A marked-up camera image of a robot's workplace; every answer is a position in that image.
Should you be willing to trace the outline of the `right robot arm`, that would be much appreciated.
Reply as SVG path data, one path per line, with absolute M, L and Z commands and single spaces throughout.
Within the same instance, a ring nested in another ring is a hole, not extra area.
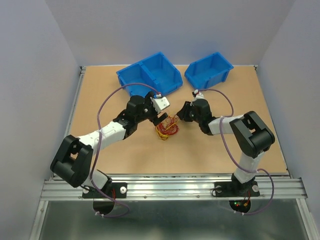
M 200 130 L 208 135 L 220 135 L 225 148 L 225 134 L 233 134 L 240 149 L 240 160 L 236 161 L 229 149 L 227 153 L 236 165 L 231 181 L 215 187 L 216 196 L 239 196 L 252 190 L 255 175 L 261 158 L 271 145 L 275 136 L 269 127 L 254 111 L 236 117 L 214 117 L 205 99 L 186 101 L 177 116 L 184 122 L 196 122 Z

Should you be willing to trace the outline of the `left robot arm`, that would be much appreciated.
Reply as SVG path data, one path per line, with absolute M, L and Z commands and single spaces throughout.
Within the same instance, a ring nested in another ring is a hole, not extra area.
M 168 116 L 164 110 L 169 106 L 165 96 L 155 95 L 152 91 L 144 97 L 131 96 L 125 109 L 106 126 L 99 126 L 86 135 L 66 136 L 51 162 L 50 170 L 74 188 L 88 187 L 100 197 L 111 199 L 115 195 L 112 179 L 95 169 L 100 151 L 127 139 L 145 120 L 157 126 Z

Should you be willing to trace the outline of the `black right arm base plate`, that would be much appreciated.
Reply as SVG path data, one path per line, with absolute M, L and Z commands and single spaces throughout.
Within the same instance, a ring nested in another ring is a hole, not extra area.
M 235 181 L 215 182 L 211 195 L 217 198 L 259 197 L 260 189 L 256 181 L 237 183 Z

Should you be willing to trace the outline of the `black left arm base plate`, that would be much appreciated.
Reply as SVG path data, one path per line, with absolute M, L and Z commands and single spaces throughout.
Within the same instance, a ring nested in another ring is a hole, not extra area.
M 97 189 L 92 186 L 85 186 L 82 190 L 83 199 L 105 199 Z M 128 184 L 126 182 L 107 183 L 100 191 L 110 198 L 125 199 L 127 197 Z

